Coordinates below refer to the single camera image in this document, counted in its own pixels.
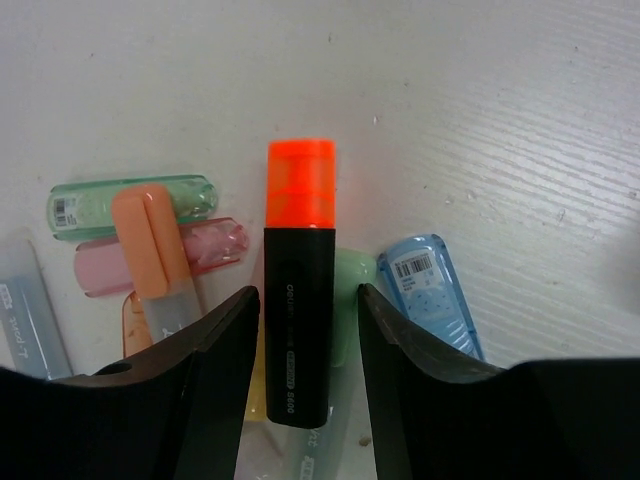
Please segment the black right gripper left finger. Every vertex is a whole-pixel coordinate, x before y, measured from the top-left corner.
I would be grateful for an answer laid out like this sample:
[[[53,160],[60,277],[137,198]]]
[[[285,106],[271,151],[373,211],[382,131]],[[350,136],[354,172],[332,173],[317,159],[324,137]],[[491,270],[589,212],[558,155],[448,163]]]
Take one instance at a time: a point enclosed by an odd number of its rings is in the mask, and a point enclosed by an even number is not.
[[[92,375],[1,373],[5,479],[230,479],[256,353],[259,294]]]

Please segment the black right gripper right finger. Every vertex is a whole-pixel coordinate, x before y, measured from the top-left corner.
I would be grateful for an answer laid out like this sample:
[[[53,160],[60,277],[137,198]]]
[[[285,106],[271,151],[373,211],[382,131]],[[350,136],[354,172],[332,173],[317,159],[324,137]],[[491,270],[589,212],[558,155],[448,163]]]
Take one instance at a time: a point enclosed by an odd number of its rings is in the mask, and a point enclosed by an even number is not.
[[[639,362],[472,358],[358,290],[381,479],[635,479]]]

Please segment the orange cap black highlighter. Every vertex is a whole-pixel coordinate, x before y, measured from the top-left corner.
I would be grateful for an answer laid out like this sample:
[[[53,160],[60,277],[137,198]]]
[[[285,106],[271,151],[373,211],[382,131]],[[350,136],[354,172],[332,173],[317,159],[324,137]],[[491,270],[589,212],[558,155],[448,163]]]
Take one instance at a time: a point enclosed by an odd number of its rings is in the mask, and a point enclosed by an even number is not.
[[[269,144],[263,236],[267,416],[301,429],[319,428],[328,417],[335,194],[333,141]]]

